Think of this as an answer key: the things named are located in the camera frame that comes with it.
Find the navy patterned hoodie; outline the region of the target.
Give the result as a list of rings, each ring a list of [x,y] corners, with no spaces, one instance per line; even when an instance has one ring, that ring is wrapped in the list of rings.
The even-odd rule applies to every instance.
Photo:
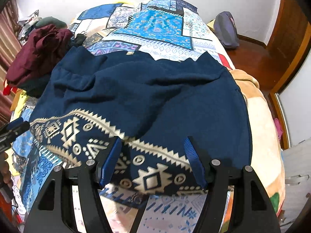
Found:
[[[112,137],[121,152],[111,183],[144,194],[202,190],[196,161],[241,169],[252,158],[246,101],[210,54],[155,60],[144,52],[94,56],[71,48],[52,71],[30,117],[34,139],[74,165]]]

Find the yellow printed garment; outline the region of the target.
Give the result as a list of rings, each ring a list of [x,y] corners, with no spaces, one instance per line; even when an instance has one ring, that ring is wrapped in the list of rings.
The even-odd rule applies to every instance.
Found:
[[[18,89],[13,99],[10,110],[21,111],[28,99],[29,99],[29,96],[27,95],[27,92],[24,90]]]

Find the beige fleece blanket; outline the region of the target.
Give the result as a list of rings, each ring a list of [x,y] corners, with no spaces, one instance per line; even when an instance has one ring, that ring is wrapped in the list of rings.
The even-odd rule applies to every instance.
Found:
[[[277,215],[285,199],[285,169],[277,129],[259,82],[243,70],[230,70],[246,101],[252,132],[251,167],[266,189]]]

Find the dark teal folded garment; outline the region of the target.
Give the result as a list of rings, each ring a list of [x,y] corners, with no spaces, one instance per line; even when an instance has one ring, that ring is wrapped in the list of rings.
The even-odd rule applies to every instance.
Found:
[[[19,84],[18,88],[26,91],[26,94],[30,97],[40,98],[50,81],[50,77],[50,75],[44,75],[40,78],[30,79]]]

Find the maroon folded garment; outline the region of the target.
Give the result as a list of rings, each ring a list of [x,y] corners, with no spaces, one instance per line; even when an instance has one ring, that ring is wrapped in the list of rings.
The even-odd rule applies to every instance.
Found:
[[[65,56],[72,36],[69,29],[53,24],[32,31],[6,73],[7,84],[18,87],[49,74]]]

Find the grey purple pillow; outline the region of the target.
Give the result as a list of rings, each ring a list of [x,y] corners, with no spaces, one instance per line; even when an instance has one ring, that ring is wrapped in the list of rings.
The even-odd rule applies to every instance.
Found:
[[[219,13],[213,24],[215,35],[224,48],[236,49],[239,47],[239,38],[235,21],[230,12]]]

